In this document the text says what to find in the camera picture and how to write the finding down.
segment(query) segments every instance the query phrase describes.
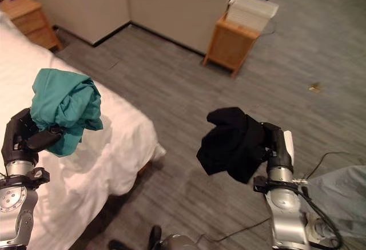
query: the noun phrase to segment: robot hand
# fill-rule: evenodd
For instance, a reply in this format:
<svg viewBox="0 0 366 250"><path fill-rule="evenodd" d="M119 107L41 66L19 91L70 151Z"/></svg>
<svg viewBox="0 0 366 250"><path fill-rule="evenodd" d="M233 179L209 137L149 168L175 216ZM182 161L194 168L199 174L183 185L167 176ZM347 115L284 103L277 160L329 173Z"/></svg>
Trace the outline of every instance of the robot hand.
<svg viewBox="0 0 366 250"><path fill-rule="evenodd" d="M26 249L33 228L35 190L49 182L44 168L35 168L38 152L55 144L63 134L60 127L39 131L26 108L6 125L1 153L6 176L0 179L0 249Z"/></svg>

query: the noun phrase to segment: wooden nightstand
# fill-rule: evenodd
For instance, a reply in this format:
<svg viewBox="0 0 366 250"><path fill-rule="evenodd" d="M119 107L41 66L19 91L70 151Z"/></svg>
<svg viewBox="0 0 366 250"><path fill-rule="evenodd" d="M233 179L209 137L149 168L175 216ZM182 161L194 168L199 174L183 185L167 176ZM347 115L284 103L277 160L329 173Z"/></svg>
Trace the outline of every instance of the wooden nightstand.
<svg viewBox="0 0 366 250"><path fill-rule="evenodd" d="M0 10L7 14L31 42L46 49L55 46L60 50L62 49L62 45L50 27L39 2L34 0L4 0L0 3Z"/></svg>
<svg viewBox="0 0 366 250"><path fill-rule="evenodd" d="M211 43L202 64L205 66L209 60L216 62L232 70L231 77L234 78L260 36L260 32L227 22L225 18L226 15L216 22Z"/></svg>

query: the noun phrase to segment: gray carpet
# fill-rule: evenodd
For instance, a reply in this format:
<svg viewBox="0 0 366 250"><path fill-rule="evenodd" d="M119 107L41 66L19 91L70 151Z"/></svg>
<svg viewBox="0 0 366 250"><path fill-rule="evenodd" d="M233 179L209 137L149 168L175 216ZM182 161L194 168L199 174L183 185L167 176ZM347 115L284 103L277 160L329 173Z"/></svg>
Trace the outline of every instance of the gray carpet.
<svg viewBox="0 0 366 250"><path fill-rule="evenodd" d="M106 249L117 238L145 249L153 224L164 235L183 233L214 239L255 224L268 211L251 185L226 173L208 177L196 159L212 126L211 110L239 106L259 121L290 129L295 172L315 175L364 164L366 152L366 0L271 0L280 5L238 77L202 57L142 29L129 26L97 48L59 31L66 47L57 55L139 108L155 124L166 157L153 165L128 196L111 198L73 249ZM319 83L321 92L308 88ZM265 223L201 249L270 249ZM350 249L364 241L347 240Z"/></svg>

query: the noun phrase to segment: black baseboard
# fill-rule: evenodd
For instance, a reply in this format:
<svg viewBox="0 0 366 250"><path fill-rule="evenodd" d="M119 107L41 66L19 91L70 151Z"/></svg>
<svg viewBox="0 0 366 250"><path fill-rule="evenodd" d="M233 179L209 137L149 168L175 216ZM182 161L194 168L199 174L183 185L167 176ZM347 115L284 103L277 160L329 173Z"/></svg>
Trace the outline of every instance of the black baseboard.
<svg viewBox="0 0 366 250"><path fill-rule="evenodd" d="M142 25L140 25L138 23L135 23L135 22L131 21L131 25L136 26L136 27L138 27L138 28L140 28L142 30L148 31L149 33L152 33L152 34L156 35L157 37L160 37L160 38L162 38L164 40L170 41L170 42L172 42L172 43L174 43L174 44L176 44L176 45L178 45L178 46L180 46L180 47L182 47L182 48L184 48L186 50L189 50L189 51L191 51L191 52L193 52L195 54L201 55L203 57L205 56L205 54L202 53L201 51L198 51L198 50L196 50L194 48L191 48L189 46L186 46L186 45L184 45L184 44L182 44L182 43L180 43L180 42L178 42L176 40L173 40L173 39L171 39L169 37L166 37L166 36L164 36L164 35L156 32L156 31L150 30L149 28L147 28L145 26L142 26Z"/></svg>
<svg viewBox="0 0 366 250"><path fill-rule="evenodd" d="M90 45L90 46L92 46L92 47L97 47L98 45L100 45L101 43L105 42L106 40L108 40L109 38L111 38L112 36L114 36L115 34L119 33L119 32L120 32L121 30L123 30L124 28L128 27L129 25L133 25L133 26L138 27L138 28L140 28L140 29L142 29L142 30L148 31L149 33L154 34L154 35L156 35L157 37L160 37L160 38L162 38L162 39L164 39L164 40L170 41L170 42L172 42L172 43L174 43L174 44L176 44L176 45L178 45L178 46L180 46L180 47L182 47L182 48L184 48L184 49L186 49L186 50L189 50L189 51L191 51L191 52L193 52L193 53L196 53L196 54L201 55L201 56L203 56L203 57L205 56L205 54L204 54L204 53L202 53L201 51L198 51L198 50L193 49L193 48L191 48L191 47L189 47L189 46L186 46L186 45L184 45L184 44L182 44L182 43L179 43L178 41L175 41L175 40L173 40L173 39L171 39L171 38L169 38L169 37L166 37L166 36L164 36L164 35L162 35L162 34L160 34L160 33L156 32L156 31L150 30L150 29L148 29L147 27L142 26L142 25L140 25L140 24L138 24L138 23L135 23L135 22L133 22L133 21L129 21L129 22L127 22L126 24L124 24L124 25L122 25L121 27L119 27L119 28L115 29L113 32L109 33L109 34L108 34L108 35L106 35L105 37L102 37L101 39L99 39L99 40L98 40L97 42L95 42L95 43L90 43L89 41L87 41L87 40L85 40L85 39L81 38L80 36L78 36L78 35L74 34L73 32L71 32L71 31L69 31L69 30L66 30L65 28L63 28L63 27L61 27L61 26L54 25L54 26L52 26L52 28L53 28L54 30L56 30L56 29L64 30L64 31L66 31L67 33L71 34L72 36L74 36L74 37L76 37L76 38L80 39L81 41L84 41L84 42L85 42L85 43L87 43L88 45Z"/></svg>
<svg viewBox="0 0 366 250"><path fill-rule="evenodd" d="M129 26L131 24L131 22L127 22L126 24L122 25L121 27L116 28L113 32L107 34L105 37L102 37L101 39L99 39L98 41L96 41L95 43L90 43L88 40L83 39L82 37L74 34L72 31L69 31L68 29L65 29L62 26L58 26L58 25L53 25L52 29L57 30L63 30L65 32L67 32L68 34L71 34L73 37L76 37L78 39L80 39L81 41L85 42L86 44L92 46L92 47L97 47L99 46L101 43L105 42L106 40L108 40L109 38L111 38L112 36L114 36L115 34L117 34L118 32L120 32L121 30L123 30L124 28L126 28L127 26Z"/></svg>
<svg viewBox="0 0 366 250"><path fill-rule="evenodd" d="M120 31L122 31L124 28L128 27L131 24L131 21L127 22L126 24L122 25L119 28L116 28L113 32L111 32L110 34L107 34L105 37L102 37L101 39L99 39L96 43L92 44L93 47L97 47L98 45L102 44L104 41L108 40L109 38L111 38L112 36L114 36L115 34L119 33Z"/></svg>

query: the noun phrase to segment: shoe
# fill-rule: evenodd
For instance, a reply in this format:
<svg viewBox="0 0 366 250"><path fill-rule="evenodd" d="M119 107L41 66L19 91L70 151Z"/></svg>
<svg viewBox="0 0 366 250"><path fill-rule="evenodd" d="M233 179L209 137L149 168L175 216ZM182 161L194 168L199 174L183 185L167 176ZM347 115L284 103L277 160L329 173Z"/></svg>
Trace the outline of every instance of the shoe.
<svg viewBox="0 0 366 250"><path fill-rule="evenodd" d="M159 225L154 225L151 229L149 236L148 250L154 250L158 248L158 243L161 240L161 227Z"/></svg>
<svg viewBox="0 0 366 250"><path fill-rule="evenodd" d="M108 244L109 250L132 250L124 243L118 241L118 240L111 240Z"/></svg>

